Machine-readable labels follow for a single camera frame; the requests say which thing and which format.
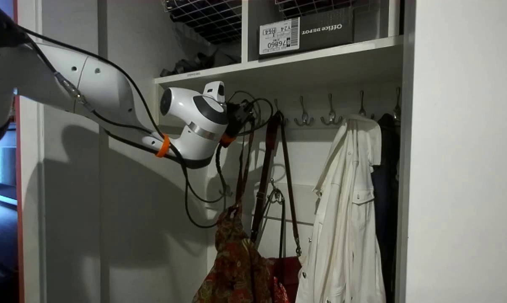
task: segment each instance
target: label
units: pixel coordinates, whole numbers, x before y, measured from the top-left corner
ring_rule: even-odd
[[[300,18],[259,27],[259,54],[276,54],[300,49]]]

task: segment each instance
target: storage box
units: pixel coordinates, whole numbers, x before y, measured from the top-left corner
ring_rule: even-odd
[[[259,57],[353,42],[353,8],[303,15],[259,27]]]

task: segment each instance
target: closet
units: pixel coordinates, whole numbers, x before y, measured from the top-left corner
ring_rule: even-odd
[[[172,22],[165,3],[23,0],[18,17],[118,62],[155,114],[163,87],[200,89],[214,79],[225,82],[229,96],[249,91],[278,99],[289,119],[303,249],[313,185],[337,131],[321,118],[330,108],[335,116],[364,108],[380,118],[401,99],[397,301],[507,301],[507,0],[419,0],[417,7],[379,0],[380,27],[367,37],[274,57],[257,57],[256,30],[284,18],[274,5],[283,0],[244,0],[234,10],[239,37],[214,42]],[[161,76],[180,59],[215,49],[222,65]],[[180,168],[104,138],[91,121],[33,102],[20,113],[25,301],[190,301],[215,251],[214,230],[187,220]],[[303,113],[315,124],[298,126]],[[177,121],[158,114],[156,121],[177,134]],[[237,143],[224,153],[227,182],[236,182]],[[262,134],[252,155],[247,205]],[[219,193],[214,166],[190,178],[200,193]],[[202,203],[193,212],[207,220],[217,214],[217,205]],[[266,230],[261,251],[274,256],[276,220]]]

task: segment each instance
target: robotic arm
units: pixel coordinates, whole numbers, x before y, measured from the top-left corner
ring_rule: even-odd
[[[138,87],[116,64],[60,42],[33,42],[30,35],[37,33],[0,12],[0,138],[12,118],[12,96],[22,94],[82,114],[109,136],[188,168],[210,161],[229,124],[220,81],[205,84],[202,92],[180,87],[163,92],[161,114],[185,123],[182,134],[170,140],[151,116],[148,126],[140,121],[133,97]]]

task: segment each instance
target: lab coat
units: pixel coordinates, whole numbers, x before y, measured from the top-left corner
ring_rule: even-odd
[[[379,161],[379,124],[348,116],[316,185],[311,246],[301,257],[296,303],[385,301],[370,178]]]

